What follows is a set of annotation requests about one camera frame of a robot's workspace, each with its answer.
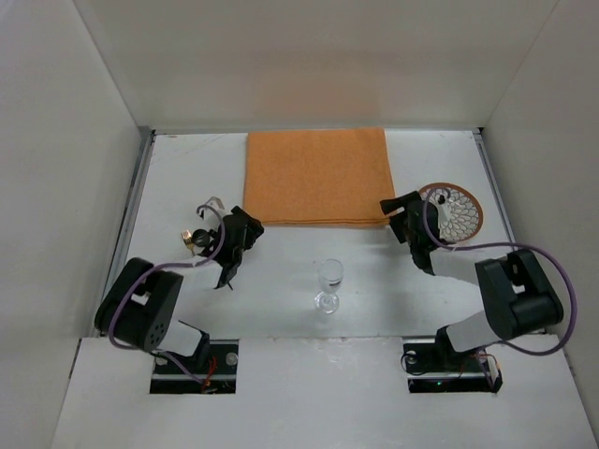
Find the floral patterned ceramic plate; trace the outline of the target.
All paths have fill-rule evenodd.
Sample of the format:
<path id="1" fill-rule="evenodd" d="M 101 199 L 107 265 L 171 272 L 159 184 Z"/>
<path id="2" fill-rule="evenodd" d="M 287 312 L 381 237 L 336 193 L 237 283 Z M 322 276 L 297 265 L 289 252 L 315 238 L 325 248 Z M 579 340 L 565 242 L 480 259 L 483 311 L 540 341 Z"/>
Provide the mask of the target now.
<path id="1" fill-rule="evenodd" d="M 461 243 L 472 239 L 481 229 L 484 215 L 478 200 L 464 188 L 449 182 L 434 182 L 419 189 L 423 199 L 433 194 L 442 194 L 449 203 L 455 236 L 450 244 Z"/>

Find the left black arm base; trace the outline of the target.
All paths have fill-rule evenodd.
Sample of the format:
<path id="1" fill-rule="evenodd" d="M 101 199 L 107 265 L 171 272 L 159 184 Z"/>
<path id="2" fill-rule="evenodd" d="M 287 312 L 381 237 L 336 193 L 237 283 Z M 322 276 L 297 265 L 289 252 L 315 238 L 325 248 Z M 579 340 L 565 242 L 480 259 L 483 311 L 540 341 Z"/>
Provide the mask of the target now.
<path id="1" fill-rule="evenodd" d="M 240 342 L 211 340 L 197 357 L 174 355 L 183 366 L 159 355 L 149 392 L 153 395 L 232 395 L 236 393 Z"/>

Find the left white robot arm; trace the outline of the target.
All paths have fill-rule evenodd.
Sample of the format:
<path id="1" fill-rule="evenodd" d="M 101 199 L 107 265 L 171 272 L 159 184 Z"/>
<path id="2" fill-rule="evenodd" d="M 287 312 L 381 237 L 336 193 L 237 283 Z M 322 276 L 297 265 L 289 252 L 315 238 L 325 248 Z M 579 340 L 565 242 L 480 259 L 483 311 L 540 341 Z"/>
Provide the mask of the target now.
<path id="1" fill-rule="evenodd" d="M 173 318 L 177 301 L 202 290 L 229 288 L 244 253 L 264 233 L 262 223 L 236 206 L 197 208 L 206 227 L 191 234 L 192 256 L 155 265 L 134 257 L 124 265 L 95 313 L 95 329 L 120 348 L 139 350 L 198 373 L 209 359 L 207 332 Z"/>

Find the orange cloth napkin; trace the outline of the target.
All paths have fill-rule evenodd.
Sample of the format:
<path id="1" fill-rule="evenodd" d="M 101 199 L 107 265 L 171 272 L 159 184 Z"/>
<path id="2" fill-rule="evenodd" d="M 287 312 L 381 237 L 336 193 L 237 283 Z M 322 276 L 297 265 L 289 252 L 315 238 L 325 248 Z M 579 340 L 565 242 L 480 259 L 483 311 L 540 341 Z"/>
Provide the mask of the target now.
<path id="1" fill-rule="evenodd" d="M 382 128 L 247 136 L 243 208 L 264 225 L 381 227 L 394 196 Z"/>

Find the clear wine glass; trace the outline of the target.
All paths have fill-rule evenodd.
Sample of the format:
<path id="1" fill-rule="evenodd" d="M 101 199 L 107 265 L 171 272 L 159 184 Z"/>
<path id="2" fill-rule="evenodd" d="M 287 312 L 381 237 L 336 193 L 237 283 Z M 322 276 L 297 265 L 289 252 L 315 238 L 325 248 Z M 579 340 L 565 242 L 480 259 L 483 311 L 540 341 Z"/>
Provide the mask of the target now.
<path id="1" fill-rule="evenodd" d="M 343 264 L 336 259 L 325 260 L 318 270 L 320 292 L 314 298 L 315 308 L 324 314 L 333 314 L 339 309 L 337 295 L 343 282 Z"/>

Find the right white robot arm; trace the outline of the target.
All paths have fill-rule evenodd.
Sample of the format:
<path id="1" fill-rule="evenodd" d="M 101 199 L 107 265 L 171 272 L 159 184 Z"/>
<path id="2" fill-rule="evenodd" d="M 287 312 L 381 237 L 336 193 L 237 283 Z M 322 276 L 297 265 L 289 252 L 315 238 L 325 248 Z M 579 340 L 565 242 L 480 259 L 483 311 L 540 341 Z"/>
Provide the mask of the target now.
<path id="1" fill-rule="evenodd" d="M 436 331 L 428 362 L 450 370 L 469 355 L 560 323 L 563 305 L 537 257 L 542 250 L 510 242 L 460 246 L 444 239 L 441 223 L 458 202 L 444 187 L 380 202 L 399 243 L 423 272 L 476 286 L 482 311 Z"/>

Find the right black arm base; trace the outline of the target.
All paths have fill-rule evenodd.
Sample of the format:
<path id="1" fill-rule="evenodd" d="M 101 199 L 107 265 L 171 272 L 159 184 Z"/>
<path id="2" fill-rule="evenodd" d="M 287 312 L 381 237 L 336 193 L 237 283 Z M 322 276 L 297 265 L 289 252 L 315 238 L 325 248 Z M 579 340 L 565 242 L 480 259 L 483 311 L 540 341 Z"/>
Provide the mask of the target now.
<path id="1" fill-rule="evenodd" d="M 444 330 L 434 337 L 406 338 L 402 350 L 400 361 L 411 394 L 497 394 L 504 384 L 494 355 L 481 348 L 458 353 Z"/>

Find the black spoon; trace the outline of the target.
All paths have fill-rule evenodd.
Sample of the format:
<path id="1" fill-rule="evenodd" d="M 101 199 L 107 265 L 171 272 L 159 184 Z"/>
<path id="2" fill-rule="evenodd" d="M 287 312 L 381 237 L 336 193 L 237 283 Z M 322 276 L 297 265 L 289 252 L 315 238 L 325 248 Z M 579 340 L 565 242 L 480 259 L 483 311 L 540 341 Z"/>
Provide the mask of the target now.
<path id="1" fill-rule="evenodd" d="M 213 246 L 218 233 L 211 229 L 197 229 L 192 233 L 191 240 L 198 248 L 206 249 Z"/>

